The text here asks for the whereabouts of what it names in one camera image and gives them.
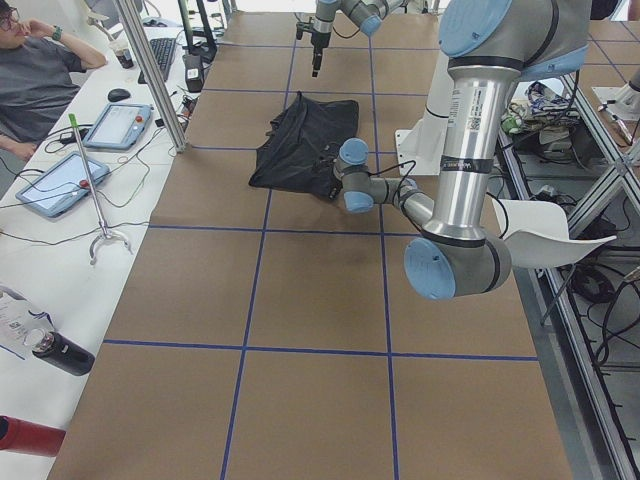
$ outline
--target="gray t-shirt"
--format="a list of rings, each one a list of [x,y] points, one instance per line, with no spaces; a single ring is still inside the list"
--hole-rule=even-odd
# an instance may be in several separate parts
[[[0,49],[0,133],[40,143],[80,90],[69,72],[84,71],[75,53],[48,40]]]

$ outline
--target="person's hand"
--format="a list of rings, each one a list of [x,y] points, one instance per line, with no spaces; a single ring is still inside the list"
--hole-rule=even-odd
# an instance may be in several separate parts
[[[24,162],[28,162],[29,159],[36,153],[36,148],[33,143],[19,143],[15,142],[10,149],[10,152],[13,153],[16,157],[21,159]]]
[[[34,38],[50,37],[55,31],[53,25],[49,25],[48,23],[44,23],[35,18],[31,18],[26,22],[21,23],[20,26],[22,27],[22,33],[24,33],[25,36]]]

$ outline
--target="white table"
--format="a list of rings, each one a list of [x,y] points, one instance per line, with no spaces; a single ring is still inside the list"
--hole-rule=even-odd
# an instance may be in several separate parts
[[[178,29],[149,29],[149,37],[175,37]],[[176,47],[176,57],[166,82],[176,108],[180,105],[184,88],[182,50]],[[94,71],[69,105],[52,131],[69,125],[68,113],[74,113],[79,123],[93,123],[107,102],[109,90],[126,88],[132,94],[130,103],[153,104],[146,85],[139,85],[140,68],[124,70],[112,52],[109,63]],[[129,156],[149,141],[157,127],[154,110],[142,138],[124,153],[96,152],[89,154],[109,165],[112,171],[122,156]],[[57,154],[48,154],[41,146],[26,168],[46,170],[60,160],[74,145]],[[155,207],[175,155],[166,131],[161,132],[142,153],[150,167],[144,186],[124,208],[115,208],[100,199],[109,225],[143,223],[148,221]],[[115,203],[124,203],[134,192],[146,168],[137,160],[109,175],[98,189]],[[24,180],[14,182],[0,206],[18,203],[15,193],[25,186]],[[57,219],[46,219],[16,206],[0,209],[0,229],[20,237],[56,242],[93,230],[98,226],[93,202],[86,197]],[[121,226],[132,244],[130,254],[122,242],[103,244],[98,249],[95,266],[89,264],[89,245],[98,232],[58,246],[41,246],[0,236],[0,282],[21,292],[29,301],[51,314],[56,328],[70,340],[94,354],[98,353],[104,333],[140,248],[146,226]],[[84,388],[88,375],[74,377],[35,357],[20,360],[0,350],[0,415],[66,429]],[[45,479],[54,459],[0,451],[0,479]]]

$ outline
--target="black cloth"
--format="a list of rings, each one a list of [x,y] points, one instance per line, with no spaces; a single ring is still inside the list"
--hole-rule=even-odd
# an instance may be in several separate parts
[[[591,2],[591,20],[603,20],[613,13],[618,0],[593,0]]]
[[[335,198],[340,184],[333,159],[356,136],[358,111],[355,100],[316,102],[298,92],[291,106],[271,120],[249,185]]]

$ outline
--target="tablet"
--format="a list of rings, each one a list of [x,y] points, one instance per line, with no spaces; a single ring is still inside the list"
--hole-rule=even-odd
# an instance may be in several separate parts
[[[109,173],[109,167],[93,159],[87,159],[95,185]],[[16,193],[25,206],[45,217],[57,217],[69,210],[89,193],[80,187],[87,175],[79,152],[71,152],[29,185]]]
[[[128,150],[138,141],[150,118],[150,105],[110,103],[82,143],[89,148]]]

